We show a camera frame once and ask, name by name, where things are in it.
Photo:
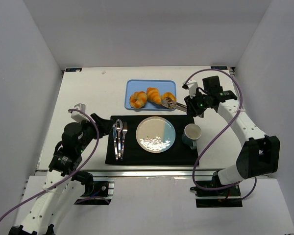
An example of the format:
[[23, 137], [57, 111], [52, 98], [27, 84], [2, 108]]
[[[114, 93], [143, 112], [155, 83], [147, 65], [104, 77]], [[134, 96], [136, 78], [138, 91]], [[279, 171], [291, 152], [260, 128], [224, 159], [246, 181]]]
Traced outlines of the bagel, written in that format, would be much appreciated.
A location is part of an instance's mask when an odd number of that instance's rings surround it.
[[166, 92], [161, 95], [161, 102], [162, 102], [162, 106], [168, 109], [173, 109], [171, 104], [172, 102], [176, 102], [176, 97], [172, 93]]

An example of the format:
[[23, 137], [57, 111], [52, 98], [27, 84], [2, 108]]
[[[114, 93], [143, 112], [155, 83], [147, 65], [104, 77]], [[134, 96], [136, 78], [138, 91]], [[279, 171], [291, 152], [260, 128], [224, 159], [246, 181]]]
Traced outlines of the metal tongs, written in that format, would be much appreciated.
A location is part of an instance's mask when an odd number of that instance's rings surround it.
[[180, 111], [187, 111], [187, 106], [181, 103], [178, 103], [174, 100], [172, 100], [170, 97], [165, 97], [162, 99], [162, 106], [168, 108], [168, 109], [177, 109]]

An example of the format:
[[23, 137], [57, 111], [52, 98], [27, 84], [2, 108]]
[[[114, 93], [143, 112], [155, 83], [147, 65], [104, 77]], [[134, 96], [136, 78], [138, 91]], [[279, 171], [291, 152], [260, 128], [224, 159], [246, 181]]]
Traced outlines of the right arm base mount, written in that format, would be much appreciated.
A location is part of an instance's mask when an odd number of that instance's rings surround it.
[[194, 186], [190, 191], [195, 193], [197, 208], [241, 208], [242, 195], [239, 182], [222, 185], [218, 171], [210, 176], [192, 174]]

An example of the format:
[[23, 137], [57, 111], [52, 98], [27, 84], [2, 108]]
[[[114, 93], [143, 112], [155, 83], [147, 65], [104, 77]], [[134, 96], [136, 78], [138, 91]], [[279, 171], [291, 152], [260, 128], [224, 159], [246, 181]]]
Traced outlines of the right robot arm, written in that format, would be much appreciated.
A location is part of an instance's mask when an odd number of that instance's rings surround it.
[[280, 140], [259, 129], [242, 109], [241, 102], [231, 91], [223, 90], [218, 76], [203, 79], [204, 93], [194, 80], [188, 80], [183, 88], [189, 91], [184, 101], [187, 114], [202, 117], [212, 108], [228, 124], [238, 138], [242, 149], [236, 162], [214, 173], [210, 190], [227, 188], [245, 179], [275, 173], [278, 170]]

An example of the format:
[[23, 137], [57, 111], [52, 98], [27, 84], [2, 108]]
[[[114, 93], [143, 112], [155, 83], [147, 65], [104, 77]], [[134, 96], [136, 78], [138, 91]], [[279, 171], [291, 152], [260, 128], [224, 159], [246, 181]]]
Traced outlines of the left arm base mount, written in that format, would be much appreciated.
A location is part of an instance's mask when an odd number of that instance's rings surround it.
[[76, 205], [108, 205], [114, 193], [113, 180], [94, 180], [90, 190], [77, 199]]

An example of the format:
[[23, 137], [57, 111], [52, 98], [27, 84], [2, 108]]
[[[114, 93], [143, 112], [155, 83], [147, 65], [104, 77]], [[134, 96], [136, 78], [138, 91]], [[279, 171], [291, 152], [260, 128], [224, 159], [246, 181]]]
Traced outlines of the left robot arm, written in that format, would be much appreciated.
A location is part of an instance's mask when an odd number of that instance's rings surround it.
[[111, 132], [113, 121], [96, 114], [86, 115], [71, 109], [73, 122], [64, 127], [61, 141], [56, 145], [53, 158], [44, 181], [42, 192], [34, 198], [34, 205], [11, 235], [54, 235], [65, 214], [78, 198], [90, 195], [93, 177], [82, 171], [85, 165], [82, 153], [92, 140]]

